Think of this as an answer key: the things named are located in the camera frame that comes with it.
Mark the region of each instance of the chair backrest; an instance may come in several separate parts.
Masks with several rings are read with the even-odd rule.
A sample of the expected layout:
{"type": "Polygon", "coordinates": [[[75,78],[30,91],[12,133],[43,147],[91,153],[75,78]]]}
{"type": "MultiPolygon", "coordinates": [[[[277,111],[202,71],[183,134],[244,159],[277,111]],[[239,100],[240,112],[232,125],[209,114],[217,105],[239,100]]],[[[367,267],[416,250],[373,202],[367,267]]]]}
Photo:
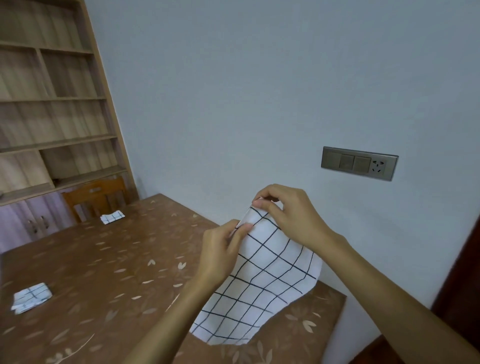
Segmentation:
{"type": "Polygon", "coordinates": [[[80,216],[75,210],[75,205],[87,203],[88,210],[93,217],[111,214],[117,210],[118,207],[111,205],[112,201],[108,200],[108,195],[117,191],[122,192],[125,203],[128,203],[127,189],[125,188],[125,183],[121,176],[114,180],[98,180],[86,183],[74,191],[63,192],[62,196],[73,217],[75,217],[75,220],[77,222],[82,222],[80,216]]]}

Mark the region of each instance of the wall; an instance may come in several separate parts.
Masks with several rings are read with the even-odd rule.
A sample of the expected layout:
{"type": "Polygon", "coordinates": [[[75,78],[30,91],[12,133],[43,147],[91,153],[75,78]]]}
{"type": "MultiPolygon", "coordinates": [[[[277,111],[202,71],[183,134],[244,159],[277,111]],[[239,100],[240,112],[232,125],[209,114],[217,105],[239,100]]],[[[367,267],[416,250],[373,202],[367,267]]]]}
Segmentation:
{"type": "MultiPolygon", "coordinates": [[[[480,3],[86,2],[142,197],[223,223],[303,188],[431,305],[480,212],[480,3]],[[325,145],[400,155],[393,181],[321,169],[325,145]]],[[[377,334],[349,298],[324,362],[377,334]]]]}

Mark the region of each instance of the white checkered cloth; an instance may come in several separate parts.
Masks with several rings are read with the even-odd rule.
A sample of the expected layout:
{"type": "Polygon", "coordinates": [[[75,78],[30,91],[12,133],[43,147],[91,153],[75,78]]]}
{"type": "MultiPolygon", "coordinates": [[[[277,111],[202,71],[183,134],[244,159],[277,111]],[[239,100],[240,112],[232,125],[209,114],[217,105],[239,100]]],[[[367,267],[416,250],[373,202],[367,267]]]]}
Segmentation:
{"type": "Polygon", "coordinates": [[[113,214],[100,216],[100,219],[105,225],[107,225],[124,217],[125,215],[120,210],[117,210],[113,214]]]}
{"type": "Polygon", "coordinates": [[[45,283],[39,283],[30,288],[21,290],[13,294],[12,310],[15,314],[21,314],[28,311],[39,304],[42,304],[52,296],[52,292],[48,289],[45,283]]]}
{"type": "Polygon", "coordinates": [[[266,211],[250,207],[254,228],[243,240],[233,272],[210,297],[190,328],[210,344],[246,344],[284,307],[317,283],[322,260],[290,240],[266,211]]]}

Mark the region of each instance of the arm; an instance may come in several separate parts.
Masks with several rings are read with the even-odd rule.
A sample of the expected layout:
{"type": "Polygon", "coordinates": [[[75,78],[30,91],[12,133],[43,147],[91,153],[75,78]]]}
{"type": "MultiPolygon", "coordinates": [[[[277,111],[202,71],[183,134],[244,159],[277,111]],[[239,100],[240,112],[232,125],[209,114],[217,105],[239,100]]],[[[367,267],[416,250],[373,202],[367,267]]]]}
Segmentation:
{"type": "Polygon", "coordinates": [[[252,224],[237,229],[238,220],[204,233],[200,263],[195,277],[185,287],[162,319],[127,356],[123,364],[171,363],[202,307],[232,272],[240,244],[252,224]]]}
{"type": "Polygon", "coordinates": [[[332,231],[303,190],[270,185],[252,204],[268,211],[289,238],[310,248],[331,267],[403,361],[480,363],[475,348],[332,231]],[[278,200],[283,210],[272,202],[278,200]]]}

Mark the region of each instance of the brown tablecloth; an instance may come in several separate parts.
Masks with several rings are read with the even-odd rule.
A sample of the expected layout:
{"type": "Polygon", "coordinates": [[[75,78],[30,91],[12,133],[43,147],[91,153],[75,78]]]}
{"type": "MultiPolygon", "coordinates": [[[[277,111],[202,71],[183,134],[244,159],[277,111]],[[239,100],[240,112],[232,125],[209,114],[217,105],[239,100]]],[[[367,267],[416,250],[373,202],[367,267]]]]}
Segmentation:
{"type": "MultiPolygon", "coordinates": [[[[111,224],[88,221],[2,255],[1,363],[120,363],[159,320],[216,224],[161,194],[122,211],[111,224]],[[13,294],[40,282],[53,297],[14,315],[13,294]]],[[[209,346],[188,334],[175,363],[319,363],[344,301],[318,282],[248,344],[209,346]]]]}

